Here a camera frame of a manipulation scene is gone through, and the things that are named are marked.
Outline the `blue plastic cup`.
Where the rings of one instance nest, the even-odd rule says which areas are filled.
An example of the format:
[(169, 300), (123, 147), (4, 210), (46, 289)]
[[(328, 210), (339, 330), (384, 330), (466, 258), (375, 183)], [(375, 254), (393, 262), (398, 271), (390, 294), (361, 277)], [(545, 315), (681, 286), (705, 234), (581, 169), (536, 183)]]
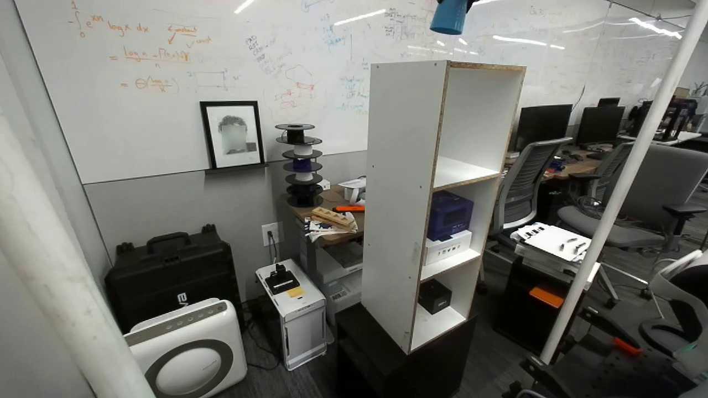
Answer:
[(474, 2), (476, 0), (437, 0), (429, 28), (433, 33), (461, 36)]

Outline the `white wooden shelf unit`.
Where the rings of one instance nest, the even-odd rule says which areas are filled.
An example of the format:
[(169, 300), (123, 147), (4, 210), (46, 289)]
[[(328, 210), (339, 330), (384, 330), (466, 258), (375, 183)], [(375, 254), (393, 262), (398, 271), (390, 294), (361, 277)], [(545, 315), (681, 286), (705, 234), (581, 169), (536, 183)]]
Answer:
[[(408, 355), (472, 317), (521, 83), (524, 72), (507, 64), (427, 59), (372, 69), (361, 303)], [(422, 263), (435, 192), (474, 203), (474, 242)], [(435, 315), (417, 303), (429, 279), (452, 289), (452, 303)]]

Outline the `black cabinet under shelf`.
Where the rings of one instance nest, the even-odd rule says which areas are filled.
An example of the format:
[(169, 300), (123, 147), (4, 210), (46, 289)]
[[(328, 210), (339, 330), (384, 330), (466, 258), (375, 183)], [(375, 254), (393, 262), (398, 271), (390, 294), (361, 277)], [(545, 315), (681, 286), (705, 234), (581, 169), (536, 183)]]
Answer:
[(337, 315), (337, 398), (452, 398), (476, 319), (405, 355), (362, 305)]

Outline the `cluttered brown desk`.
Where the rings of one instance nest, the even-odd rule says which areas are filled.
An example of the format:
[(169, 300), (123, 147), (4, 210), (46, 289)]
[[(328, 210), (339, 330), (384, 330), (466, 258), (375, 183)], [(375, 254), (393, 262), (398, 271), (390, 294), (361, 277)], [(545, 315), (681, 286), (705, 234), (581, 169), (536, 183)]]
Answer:
[(285, 242), (325, 294), (328, 311), (356, 305), (362, 277), (362, 208), (348, 203), (339, 188), (309, 195), (305, 183), (290, 183), (283, 220)]

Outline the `stack of filament spools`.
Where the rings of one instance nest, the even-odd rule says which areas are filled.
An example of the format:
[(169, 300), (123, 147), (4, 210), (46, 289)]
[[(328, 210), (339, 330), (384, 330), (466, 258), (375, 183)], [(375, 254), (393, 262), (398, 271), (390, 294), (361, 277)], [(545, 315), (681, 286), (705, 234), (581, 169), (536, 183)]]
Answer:
[(322, 178), (318, 174), (318, 138), (309, 135), (312, 125), (277, 125), (277, 130), (277, 142), (287, 143), (287, 151), (283, 152), (283, 158), (287, 160), (287, 164), (283, 165), (283, 171), (287, 172), (287, 203), (295, 208), (317, 208), (320, 203)]

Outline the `dark blue box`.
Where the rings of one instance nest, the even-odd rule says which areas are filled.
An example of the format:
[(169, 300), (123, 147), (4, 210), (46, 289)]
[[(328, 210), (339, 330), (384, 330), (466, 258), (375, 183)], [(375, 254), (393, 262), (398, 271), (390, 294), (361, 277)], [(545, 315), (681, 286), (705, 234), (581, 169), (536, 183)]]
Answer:
[(427, 236), (431, 242), (444, 242), (452, 234), (466, 230), (472, 222), (474, 203), (453, 192), (435, 192), (429, 213)]

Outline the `black device on tower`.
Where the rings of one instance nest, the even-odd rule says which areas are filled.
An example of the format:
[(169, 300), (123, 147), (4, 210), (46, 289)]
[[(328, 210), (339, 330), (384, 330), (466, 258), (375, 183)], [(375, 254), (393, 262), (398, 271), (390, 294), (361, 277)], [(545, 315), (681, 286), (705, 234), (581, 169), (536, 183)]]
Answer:
[(273, 294), (278, 294), (298, 287), (298, 282), (285, 265), (277, 265), (265, 279), (265, 286)]

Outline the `white flat box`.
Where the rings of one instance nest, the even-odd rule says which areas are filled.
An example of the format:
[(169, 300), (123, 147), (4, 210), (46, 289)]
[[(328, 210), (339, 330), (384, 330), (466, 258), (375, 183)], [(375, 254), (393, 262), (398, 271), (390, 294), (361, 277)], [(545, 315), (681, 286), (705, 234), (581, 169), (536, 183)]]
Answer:
[(424, 242), (424, 252), (422, 252), (422, 263), (435, 263), (443, 262), (446, 257), (461, 254), (462, 250), (466, 250), (474, 242), (474, 233), (472, 230), (461, 230), (455, 234), (452, 234), (448, 240), (443, 242)]

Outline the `small black box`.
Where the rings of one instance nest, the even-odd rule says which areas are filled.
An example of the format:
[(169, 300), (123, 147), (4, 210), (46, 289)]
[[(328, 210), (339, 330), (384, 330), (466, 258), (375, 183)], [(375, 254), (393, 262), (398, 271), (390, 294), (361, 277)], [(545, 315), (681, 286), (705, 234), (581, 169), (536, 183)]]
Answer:
[(452, 289), (435, 279), (429, 279), (420, 286), (417, 303), (429, 311), (435, 315), (452, 303)]

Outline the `white computer tower case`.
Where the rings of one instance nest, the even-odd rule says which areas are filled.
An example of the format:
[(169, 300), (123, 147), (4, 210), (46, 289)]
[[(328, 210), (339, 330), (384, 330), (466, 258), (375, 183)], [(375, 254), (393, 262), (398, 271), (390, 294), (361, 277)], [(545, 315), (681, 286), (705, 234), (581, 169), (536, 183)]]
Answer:
[[(273, 294), (265, 279), (277, 265), (285, 265), (298, 282), (298, 287)], [(277, 349), (283, 357), (287, 372), (322, 357), (329, 346), (329, 330), (325, 320), (325, 296), (307, 279), (307, 274), (291, 262), (283, 258), (257, 271), (257, 279), (277, 311)]]

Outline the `framed portrait picture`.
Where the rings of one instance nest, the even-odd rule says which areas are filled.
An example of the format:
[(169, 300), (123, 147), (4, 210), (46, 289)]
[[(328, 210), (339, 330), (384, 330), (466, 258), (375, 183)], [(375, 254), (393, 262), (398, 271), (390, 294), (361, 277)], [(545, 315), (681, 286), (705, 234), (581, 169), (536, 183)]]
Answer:
[(202, 102), (200, 110), (212, 171), (263, 162), (260, 117), (255, 100)]

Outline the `grey mesh office chair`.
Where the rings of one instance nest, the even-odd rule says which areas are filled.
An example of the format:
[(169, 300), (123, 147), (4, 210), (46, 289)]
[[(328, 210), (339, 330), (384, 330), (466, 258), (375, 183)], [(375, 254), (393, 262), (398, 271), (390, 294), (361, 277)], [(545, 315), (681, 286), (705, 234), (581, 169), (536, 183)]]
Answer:
[(492, 236), (495, 242), (508, 242), (515, 227), (536, 220), (545, 171), (565, 143), (569, 138), (530, 142), (507, 171), (493, 213)]

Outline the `black computer monitor left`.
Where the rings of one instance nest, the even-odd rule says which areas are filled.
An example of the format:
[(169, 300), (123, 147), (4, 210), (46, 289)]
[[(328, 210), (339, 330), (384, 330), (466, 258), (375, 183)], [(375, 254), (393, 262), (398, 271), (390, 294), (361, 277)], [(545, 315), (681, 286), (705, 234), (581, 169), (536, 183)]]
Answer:
[(515, 151), (521, 152), (530, 142), (565, 138), (571, 110), (571, 104), (526, 107), (520, 114)]

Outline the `black computer monitor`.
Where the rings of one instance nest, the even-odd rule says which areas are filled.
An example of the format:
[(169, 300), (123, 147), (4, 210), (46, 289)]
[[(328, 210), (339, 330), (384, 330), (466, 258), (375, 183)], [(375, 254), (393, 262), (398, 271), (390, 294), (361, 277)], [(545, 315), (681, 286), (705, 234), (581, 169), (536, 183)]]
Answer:
[(521, 152), (530, 142), (565, 138), (571, 110), (571, 104), (526, 107), (520, 114), (515, 151)]
[(575, 142), (579, 147), (613, 143), (621, 129), (621, 107), (593, 107), (581, 114)]

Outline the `white panel with holes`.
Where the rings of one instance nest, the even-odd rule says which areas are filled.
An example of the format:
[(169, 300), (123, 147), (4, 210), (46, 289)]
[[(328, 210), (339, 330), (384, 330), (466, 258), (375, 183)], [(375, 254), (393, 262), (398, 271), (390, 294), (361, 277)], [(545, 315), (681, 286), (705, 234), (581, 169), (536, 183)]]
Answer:
[(581, 234), (539, 222), (517, 227), (513, 240), (566, 263), (581, 262), (591, 246)]

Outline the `white round air purifier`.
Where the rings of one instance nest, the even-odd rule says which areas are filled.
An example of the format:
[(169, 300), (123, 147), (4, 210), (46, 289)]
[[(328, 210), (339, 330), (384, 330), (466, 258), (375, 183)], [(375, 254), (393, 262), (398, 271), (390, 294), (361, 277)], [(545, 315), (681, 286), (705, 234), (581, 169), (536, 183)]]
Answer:
[(156, 398), (212, 398), (248, 376), (239, 317), (225, 299), (142, 320), (127, 346)]

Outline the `black hard carrying case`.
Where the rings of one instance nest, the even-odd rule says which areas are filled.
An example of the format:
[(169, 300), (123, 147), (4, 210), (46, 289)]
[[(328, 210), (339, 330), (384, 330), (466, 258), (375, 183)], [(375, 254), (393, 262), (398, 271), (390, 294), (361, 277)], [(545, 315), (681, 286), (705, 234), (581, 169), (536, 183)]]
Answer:
[(212, 224), (195, 234), (159, 234), (143, 246), (120, 243), (104, 292), (122, 332), (204, 299), (242, 307), (229, 246)]

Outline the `black computer monitor right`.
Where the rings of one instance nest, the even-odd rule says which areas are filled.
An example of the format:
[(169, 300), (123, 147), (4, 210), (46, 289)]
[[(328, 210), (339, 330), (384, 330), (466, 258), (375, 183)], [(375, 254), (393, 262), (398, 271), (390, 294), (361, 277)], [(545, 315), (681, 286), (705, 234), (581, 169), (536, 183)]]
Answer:
[(593, 107), (581, 114), (575, 142), (579, 147), (613, 143), (621, 129), (621, 107)]

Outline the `white whiteboard with writing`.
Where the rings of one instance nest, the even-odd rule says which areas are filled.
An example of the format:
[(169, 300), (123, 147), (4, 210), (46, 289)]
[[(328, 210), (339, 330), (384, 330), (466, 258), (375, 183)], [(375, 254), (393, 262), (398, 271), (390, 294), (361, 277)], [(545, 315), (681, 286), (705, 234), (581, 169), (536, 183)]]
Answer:
[(208, 165), (200, 107), (255, 100), (329, 152), (368, 147), (378, 63), (517, 64), (526, 104), (654, 95), (698, 0), (13, 0), (84, 183)]

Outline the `orange black tool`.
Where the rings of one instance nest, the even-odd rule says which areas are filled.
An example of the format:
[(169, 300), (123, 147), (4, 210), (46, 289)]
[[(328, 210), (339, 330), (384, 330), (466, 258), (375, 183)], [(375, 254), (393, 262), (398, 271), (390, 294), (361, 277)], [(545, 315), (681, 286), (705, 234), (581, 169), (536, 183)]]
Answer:
[[(536, 315), (542, 315), (546, 326), (552, 326), (555, 319), (560, 317), (560, 309), (565, 305), (565, 299), (542, 286), (536, 286), (529, 289), (529, 299), (536, 305)], [(579, 307), (577, 317), (587, 322), (591, 322), (593, 328), (599, 328), (602, 332), (606, 332), (610, 336), (610, 343), (629, 355), (629, 357), (639, 357), (642, 355), (642, 346), (627, 332), (621, 330), (614, 320), (610, 320), (609, 317), (599, 315), (594, 307)]]

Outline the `grey office chair right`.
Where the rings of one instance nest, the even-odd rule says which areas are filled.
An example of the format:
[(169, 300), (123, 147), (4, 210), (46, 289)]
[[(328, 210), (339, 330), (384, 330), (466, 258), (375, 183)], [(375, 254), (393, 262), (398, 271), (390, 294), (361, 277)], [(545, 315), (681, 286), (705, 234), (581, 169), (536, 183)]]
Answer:
[[(610, 151), (589, 195), (557, 210), (560, 226), (593, 236), (633, 143)], [(621, 203), (606, 243), (621, 250), (665, 250), (696, 214), (687, 201), (708, 172), (708, 154), (691, 148), (653, 143)]]

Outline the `white diagonal pole left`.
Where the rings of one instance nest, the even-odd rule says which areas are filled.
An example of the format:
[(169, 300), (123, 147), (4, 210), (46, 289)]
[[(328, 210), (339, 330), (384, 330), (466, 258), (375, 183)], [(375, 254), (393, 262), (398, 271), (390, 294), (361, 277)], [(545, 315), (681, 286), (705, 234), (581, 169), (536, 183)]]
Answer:
[(97, 398), (155, 398), (13, 129), (0, 121), (0, 247)]

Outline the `white diagonal pole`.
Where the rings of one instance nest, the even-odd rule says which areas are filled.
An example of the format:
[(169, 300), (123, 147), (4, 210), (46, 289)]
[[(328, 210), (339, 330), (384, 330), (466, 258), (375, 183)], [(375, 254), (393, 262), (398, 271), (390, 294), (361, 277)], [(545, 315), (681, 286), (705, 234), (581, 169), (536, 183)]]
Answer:
[(599, 226), (591, 240), (589, 252), (587, 252), (581, 265), (577, 268), (577, 274), (566, 292), (562, 309), (560, 309), (560, 315), (548, 332), (548, 338), (542, 347), (542, 355), (539, 355), (542, 366), (548, 366), (552, 361), (552, 357), (560, 347), (560, 341), (562, 341), (562, 336), (572, 319), (572, 311), (579, 303), (579, 296), (581, 296), (585, 287), (593, 282), (593, 268), (599, 258), (599, 252), (610, 234), (610, 227), (617, 222), (617, 214), (627, 201), (627, 195), (629, 195), (629, 190), (642, 169), (642, 162), (653, 143), (654, 129), (660, 127), (662, 115), (663, 115), (665, 107), (671, 104), (671, 97), (672, 97), (691, 57), (693, 57), (696, 43), (702, 41), (705, 24), (708, 24), (708, 0), (696, 0), (694, 11), (691, 16), (691, 22), (687, 22), (686, 31), (681, 33), (680, 52), (676, 52), (675, 59), (671, 63), (665, 75), (662, 77), (662, 86), (658, 88), (658, 97), (653, 100), (653, 107), (639, 129), (639, 135), (633, 143), (633, 151), (627, 158), (627, 164), (620, 172), (620, 180), (617, 180), (617, 183), (610, 192), (610, 200), (602, 213)]
[(97, 398), (155, 398), (13, 129), (0, 121), (0, 247)]

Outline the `white diagonal pole right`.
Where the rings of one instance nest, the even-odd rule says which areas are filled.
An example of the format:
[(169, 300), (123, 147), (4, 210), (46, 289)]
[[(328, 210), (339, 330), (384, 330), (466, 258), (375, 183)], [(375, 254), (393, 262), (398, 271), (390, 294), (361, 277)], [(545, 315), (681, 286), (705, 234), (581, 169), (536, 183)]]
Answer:
[(581, 296), (585, 287), (593, 282), (593, 268), (599, 258), (599, 252), (610, 234), (610, 227), (617, 222), (617, 214), (627, 201), (627, 195), (629, 195), (629, 190), (642, 169), (642, 162), (653, 143), (654, 129), (660, 127), (662, 115), (663, 115), (665, 107), (671, 104), (671, 97), (672, 97), (691, 57), (693, 57), (696, 43), (702, 41), (705, 24), (708, 24), (708, 0), (696, 0), (694, 11), (691, 16), (691, 22), (687, 22), (686, 31), (681, 33), (680, 52), (676, 52), (675, 59), (671, 63), (665, 75), (662, 77), (662, 86), (658, 88), (658, 97), (653, 100), (653, 107), (639, 129), (639, 135), (633, 143), (633, 151), (627, 158), (627, 164), (620, 172), (620, 180), (617, 180), (617, 183), (610, 192), (610, 200), (602, 213), (599, 226), (591, 240), (589, 252), (587, 252), (581, 265), (577, 268), (577, 274), (566, 292), (562, 309), (560, 309), (560, 315), (548, 332), (548, 338), (542, 347), (542, 355), (539, 355), (542, 366), (548, 366), (552, 361), (552, 357), (560, 347), (560, 341), (562, 341), (562, 336), (572, 319), (572, 311), (579, 303), (579, 296)]

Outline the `white wall power outlet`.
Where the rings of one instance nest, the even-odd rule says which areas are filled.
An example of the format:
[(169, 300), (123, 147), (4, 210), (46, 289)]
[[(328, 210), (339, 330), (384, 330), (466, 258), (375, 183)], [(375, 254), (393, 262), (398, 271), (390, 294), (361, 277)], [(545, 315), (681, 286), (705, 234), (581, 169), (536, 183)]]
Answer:
[(281, 226), (278, 224), (263, 224), (260, 226), (260, 242), (263, 246), (277, 246), (278, 243), (278, 233), (281, 233)]

